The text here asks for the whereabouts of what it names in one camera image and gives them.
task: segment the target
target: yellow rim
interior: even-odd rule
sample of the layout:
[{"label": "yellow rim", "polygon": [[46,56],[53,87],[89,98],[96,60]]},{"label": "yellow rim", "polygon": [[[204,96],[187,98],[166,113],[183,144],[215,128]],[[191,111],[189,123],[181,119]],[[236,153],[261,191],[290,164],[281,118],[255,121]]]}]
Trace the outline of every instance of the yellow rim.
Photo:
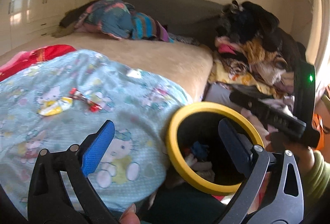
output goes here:
[{"label": "yellow rim", "polygon": [[191,114],[195,114],[198,112],[218,113],[229,119],[234,120],[240,126],[242,126],[242,128],[250,136],[253,144],[259,144],[261,146],[264,146],[261,137],[258,134],[257,130],[253,127],[253,125],[241,114],[231,108],[212,102],[199,102],[185,106],[179,109],[171,119],[168,133],[166,136],[166,147],[171,163],[173,164],[176,171],[182,176],[185,181],[194,186],[196,189],[199,189],[200,191],[203,191],[205,193],[219,196],[225,196],[230,193],[234,193],[239,188],[240,183],[232,186],[224,186],[211,183],[197,175],[186,164],[184,158],[181,155],[177,139],[178,127],[185,118],[187,118]]}]

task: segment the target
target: hello kitty print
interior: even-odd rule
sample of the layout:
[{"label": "hello kitty print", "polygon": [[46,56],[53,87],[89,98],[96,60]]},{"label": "hello kitty print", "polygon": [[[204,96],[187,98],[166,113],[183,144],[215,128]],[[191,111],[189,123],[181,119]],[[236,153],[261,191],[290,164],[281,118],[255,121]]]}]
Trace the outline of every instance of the hello kitty print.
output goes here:
[{"label": "hello kitty print", "polygon": [[[0,173],[0,184],[24,216],[40,150],[65,151],[108,119],[114,122],[115,137],[95,173],[88,176],[106,206],[124,211],[162,184],[169,165],[164,153],[166,124],[191,98],[159,75],[139,71],[139,76],[132,76],[130,71],[101,54],[79,50],[0,82],[0,169],[5,171]],[[102,110],[91,112],[86,103],[73,100],[71,108],[57,115],[37,113],[68,97],[72,88]],[[63,182],[78,205],[65,173]]]}]

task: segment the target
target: headboard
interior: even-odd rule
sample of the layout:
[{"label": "headboard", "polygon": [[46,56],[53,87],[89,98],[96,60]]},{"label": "headboard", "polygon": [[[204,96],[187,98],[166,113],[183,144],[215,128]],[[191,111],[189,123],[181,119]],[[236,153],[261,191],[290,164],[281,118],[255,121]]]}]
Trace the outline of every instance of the headboard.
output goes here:
[{"label": "headboard", "polygon": [[168,32],[194,37],[214,49],[217,19],[222,5],[208,0],[123,0],[162,25]]}]

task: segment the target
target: white curtain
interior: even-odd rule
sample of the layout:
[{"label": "white curtain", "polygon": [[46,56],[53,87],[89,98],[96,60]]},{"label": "white curtain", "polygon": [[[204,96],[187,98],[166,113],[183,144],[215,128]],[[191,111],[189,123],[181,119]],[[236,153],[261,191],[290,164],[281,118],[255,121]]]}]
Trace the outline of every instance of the white curtain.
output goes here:
[{"label": "white curtain", "polygon": [[307,62],[316,72],[316,102],[330,83],[330,0],[313,0],[311,35],[306,49]]}]

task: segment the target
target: striped cloth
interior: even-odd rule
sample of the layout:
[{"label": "striped cloth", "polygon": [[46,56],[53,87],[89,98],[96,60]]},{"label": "striped cloth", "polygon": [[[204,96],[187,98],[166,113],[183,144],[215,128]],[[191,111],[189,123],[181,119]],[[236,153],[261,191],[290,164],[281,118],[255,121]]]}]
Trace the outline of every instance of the striped cloth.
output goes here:
[{"label": "striped cloth", "polygon": [[166,29],[157,21],[144,13],[136,12],[132,15],[133,32],[132,39],[152,39],[166,42],[174,42]]}]

